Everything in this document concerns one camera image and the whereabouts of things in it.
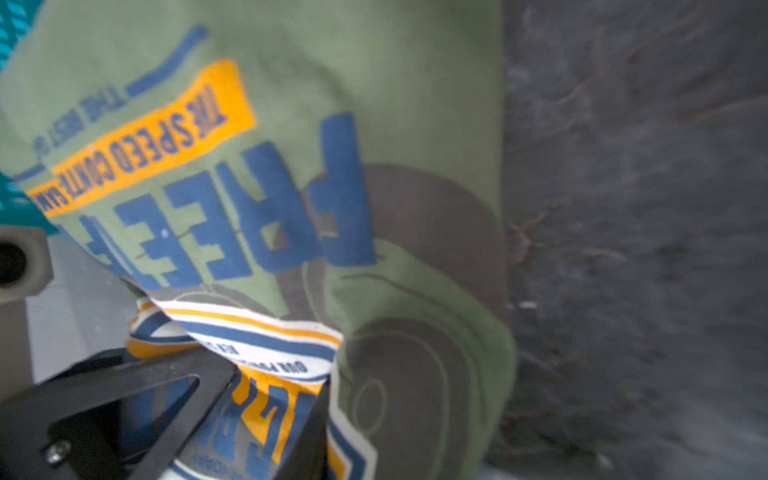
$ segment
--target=teal plastic bin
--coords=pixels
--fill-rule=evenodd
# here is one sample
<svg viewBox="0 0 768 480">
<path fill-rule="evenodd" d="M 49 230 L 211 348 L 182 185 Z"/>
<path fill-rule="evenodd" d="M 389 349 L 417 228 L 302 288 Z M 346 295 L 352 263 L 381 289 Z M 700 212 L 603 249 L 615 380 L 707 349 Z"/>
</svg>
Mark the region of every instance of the teal plastic bin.
<svg viewBox="0 0 768 480">
<path fill-rule="evenodd" d="M 13 48 L 32 26 L 40 0 L 0 0 L 0 74 L 13 54 Z M 41 227 L 50 235 L 56 228 L 37 207 L 0 174 L 0 225 Z"/>
</svg>

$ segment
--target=yellow stripe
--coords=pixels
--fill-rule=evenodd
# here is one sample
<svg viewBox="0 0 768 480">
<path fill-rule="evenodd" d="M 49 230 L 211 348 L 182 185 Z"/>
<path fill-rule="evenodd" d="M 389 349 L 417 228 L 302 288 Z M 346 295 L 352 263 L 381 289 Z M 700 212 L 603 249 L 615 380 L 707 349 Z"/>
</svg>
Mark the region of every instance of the yellow stripe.
<svg viewBox="0 0 768 480">
<path fill-rule="evenodd" d="M 140 307 L 139 307 L 139 313 L 142 313 L 142 312 L 146 312 L 146 311 L 147 311 L 147 310 L 149 310 L 150 308 L 153 308 L 153 307 L 156 307 L 156 306 L 157 306 L 157 305 L 155 305 L 155 304 L 154 304 L 154 303 L 152 303 L 152 302 L 147 302 L 147 303 L 145 303 L 144 305 L 142 305 L 142 306 L 140 306 Z"/>
<path fill-rule="evenodd" d="M 336 453 L 336 449 L 333 448 L 330 442 L 328 442 L 328 465 L 333 473 L 336 474 L 336 480 L 344 480 L 346 477 L 346 465 L 341 461 L 339 454 Z"/>
<path fill-rule="evenodd" d="M 138 359 L 153 359 L 156 356 L 183 352 L 184 350 L 195 349 L 199 346 L 199 343 L 188 343 L 186 345 L 154 345 L 136 339 L 128 339 L 125 349 L 128 353 Z"/>
<path fill-rule="evenodd" d="M 173 308 L 164 309 L 163 311 L 170 316 L 173 316 L 173 315 L 199 316 L 202 318 L 222 320 L 224 322 L 241 323 L 243 325 L 248 325 L 248 326 L 257 326 L 262 330 L 280 333 L 282 335 L 293 336 L 296 338 L 311 338 L 311 339 L 323 340 L 325 342 L 331 342 L 336 346 L 341 344 L 341 341 L 337 339 L 335 336 L 327 335 L 325 333 L 309 332 L 306 330 L 284 329 L 278 326 L 270 325 L 269 323 L 263 323 L 254 319 L 243 318 L 242 316 L 224 315 L 223 313 L 198 312 L 197 310 L 181 310 L 181 309 L 173 309 Z"/>
<path fill-rule="evenodd" d="M 218 110 L 223 117 L 217 117 L 224 120 L 204 131 L 200 128 L 200 116 L 195 117 L 195 105 L 205 107 L 208 114 Z M 176 118 L 177 124 L 188 132 L 187 136 L 181 129 L 175 128 L 172 118 Z M 48 218 L 66 214 L 191 162 L 256 125 L 257 120 L 248 107 L 237 64 L 234 60 L 225 59 L 202 70 L 176 101 L 102 136 L 52 167 L 56 178 L 27 190 L 27 195 Z M 171 139 L 178 152 L 165 152 L 162 138 Z M 185 139 L 188 139 L 188 146 L 182 145 Z M 155 156 L 152 148 L 164 154 L 157 161 L 151 160 Z M 101 186 L 97 185 L 97 176 L 103 180 Z M 89 180 L 90 187 L 83 177 Z"/>
</svg>

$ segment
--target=blue stripe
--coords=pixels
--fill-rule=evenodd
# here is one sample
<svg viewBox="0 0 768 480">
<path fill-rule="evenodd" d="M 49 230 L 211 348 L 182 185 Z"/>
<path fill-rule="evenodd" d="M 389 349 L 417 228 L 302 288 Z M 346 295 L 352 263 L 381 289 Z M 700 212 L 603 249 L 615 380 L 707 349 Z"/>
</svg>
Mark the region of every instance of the blue stripe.
<svg viewBox="0 0 768 480">
<path fill-rule="evenodd" d="M 171 75 L 176 73 L 176 70 L 178 70 L 181 64 L 184 63 L 187 55 L 197 47 L 197 44 L 201 43 L 207 37 L 208 30 L 204 26 L 197 25 L 192 28 L 192 30 L 187 33 L 187 36 L 181 40 L 181 43 L 176 47 L 176 50 L 174 50 L 159 67 L 128 84 L 128 86 L 125 87 L 125 93 L 128 97 L 135 98 L 166 81 Z"/>
<path fill-rule="evenodd" d="M 139 341 L 141 341 L 143 343 L 151 343 L 153 345 L 163 345 L 163 346 L 167 345 L 169 343 L 192 343 L 192 342 L 196 343 L 197 342 L 197 340 L 195 340 L 194 338 L 192 338 L 191 336 L 188 336 L 188 335 L 183 335 L 183 336 L 158 336 L 158 337 L 154 337 L 154 338 L 151 338 L 151 339 L 140 339 L 140 338 L 137 338 L 137 337 L 131 335 L 131 338 L 139 340 Z"/>
<path fill-rule="evenodd" d="M 333 357 L 336 355 L 336 352 L 333 349 L 330 349 L 327 346 L 316 345 L 315 343 L 289 342 L 271 336 L 260 335 L 259 333 L 231 329 L 225 326 L 208 325 L 206 323 L 184 322 L 182 320 L 177 320 L 177 323 L 192 333 L 216 336 L 221 339 L 228 339 L 247 345 L 276 350 L 277 352 L 314 356 L 319 359 L 328 360 L 329 362 L 332 362 Z"/>
<path fill-rule="evenodd" d="M 22 182 L 24 180 L 27 180 L 28 178 L 34 177 L 37 174 L 41 174 L 44 171 L 45 171 L 45 165 L 37 164 L 34 167 L 30 168 L 29 170 L 25 170 L 20 174 L 16 175 L 15 177 L 11 177 L 11 180 L 13 180 L 14 182 Z"/>
<path fill-rule="evenodd" d="M 133 337 L 139 340 L 152 340 L 154 331 L 168 322 L 170 322 L 168 315 L 162 312 L 155 312 L 141 322 L 141 325 L 136 329 Z"/>
<path fill-rule="evenodd" d="M 360 480 L 366 470 L 366 460 L 346 441 L 330 419 L 328 421 L 328 430 L 347 458 L 352 460 L 352 471 L 349 473 L 349 480 Z"/>
<path fill-rule="evenodd" d="M 175 460 L 170 464 L 170 469 L 179 474 L 185 480 L 202 480 L 202 478 L 191 475 L 186 470 L 183 470 L 179 465 L 176 465 Z"/>
</svg>

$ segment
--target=gray fabric surface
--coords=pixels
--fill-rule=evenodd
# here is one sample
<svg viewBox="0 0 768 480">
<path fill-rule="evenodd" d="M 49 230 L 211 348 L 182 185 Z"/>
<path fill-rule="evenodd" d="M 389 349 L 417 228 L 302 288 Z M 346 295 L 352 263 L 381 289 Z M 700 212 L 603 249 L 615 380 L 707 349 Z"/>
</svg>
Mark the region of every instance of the gray fabric surface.
<svg viewBox="0 0 768 480">
<path fill-rule="evenodd" d="M 765 478 L 766 12 L 747 0 L 507 2 L 521 368 L 496 465 Z"/>
</svg>

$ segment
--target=metal screw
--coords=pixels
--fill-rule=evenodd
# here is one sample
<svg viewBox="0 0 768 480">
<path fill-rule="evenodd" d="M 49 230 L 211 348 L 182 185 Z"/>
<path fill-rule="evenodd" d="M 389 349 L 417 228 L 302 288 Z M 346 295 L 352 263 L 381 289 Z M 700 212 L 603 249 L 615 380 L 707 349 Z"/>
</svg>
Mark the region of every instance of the metal screw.
<svg viewBox="0 0 768 480">
<path fill-rule="evenodd" d="M 45 450 L 45 461 L 51 467 L 62 463 L 72 451 L 72 444 L 68 440 L 58 440 Z"/>
</svg>

